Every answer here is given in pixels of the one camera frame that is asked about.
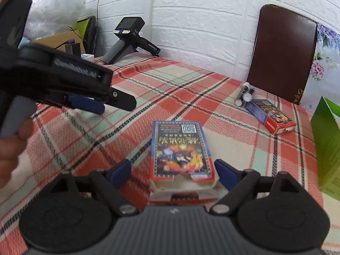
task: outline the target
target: red plaid fabric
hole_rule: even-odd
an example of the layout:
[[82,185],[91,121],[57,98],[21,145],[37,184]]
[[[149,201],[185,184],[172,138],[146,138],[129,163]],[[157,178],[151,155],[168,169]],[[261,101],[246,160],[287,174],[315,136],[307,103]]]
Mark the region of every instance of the red plaid fabric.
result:
[[257,89],[256,98],[273,102],[297,123],[295,131],[274,136],[244,108],[234,105],[239,81],[143,54],[126,56],[109,68],[114,87],[133,94],[137,108],[126,112],[107,106],[98,116],[38,107],[33,116],[34,134],[19,167],[0,190],[1,255],[26,250],[18,230],[21,212],[62,170],[87,175],[128,158],[133,173],[121,193],[139,209],[147,204],[153,120],[199,121],[213,160],[221,158],[235,168],[253,168],[263,175],[290,172],[331,218],[324,249],[340,251],[340,202],[318,190],[310,116],[304,109]]

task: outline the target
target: green chair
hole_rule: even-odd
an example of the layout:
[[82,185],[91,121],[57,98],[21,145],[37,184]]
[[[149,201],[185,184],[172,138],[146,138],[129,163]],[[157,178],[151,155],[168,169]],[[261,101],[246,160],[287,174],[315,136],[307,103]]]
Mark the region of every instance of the green chair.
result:
[[76,26],[79,36],[83,39],[85,52],[94,54],[96,48],[97,25],[96,17],[90,16],[86,19],[79,20]]

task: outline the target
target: floral fabric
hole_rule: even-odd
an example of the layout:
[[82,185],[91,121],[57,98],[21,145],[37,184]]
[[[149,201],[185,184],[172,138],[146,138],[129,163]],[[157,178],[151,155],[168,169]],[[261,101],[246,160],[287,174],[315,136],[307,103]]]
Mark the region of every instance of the floral fabric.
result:
[[340,35],[317,25],[317,44],[300,105],[314,113],[321,96],[340,104]]

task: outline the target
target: metal screw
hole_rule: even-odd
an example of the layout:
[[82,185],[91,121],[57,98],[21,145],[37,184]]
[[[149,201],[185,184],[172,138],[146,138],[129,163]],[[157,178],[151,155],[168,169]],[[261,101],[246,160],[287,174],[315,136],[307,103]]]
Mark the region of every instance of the metal screw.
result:
[[125,205],[120,206],[119,210],[123,214],[132,214],[137,210],[137,208],[131,204],[125,204]]
[[225,214],[230,210],[229,206],[225,204],[217,204],[212,209],[217,214]]

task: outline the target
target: brown chair back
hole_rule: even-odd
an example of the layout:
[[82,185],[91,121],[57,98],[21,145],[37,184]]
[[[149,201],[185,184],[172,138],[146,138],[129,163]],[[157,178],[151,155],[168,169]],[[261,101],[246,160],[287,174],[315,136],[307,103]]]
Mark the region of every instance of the brown chair back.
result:
[[247,81],[298,104],[312,66],[317,23],[276,5],[264,5]]

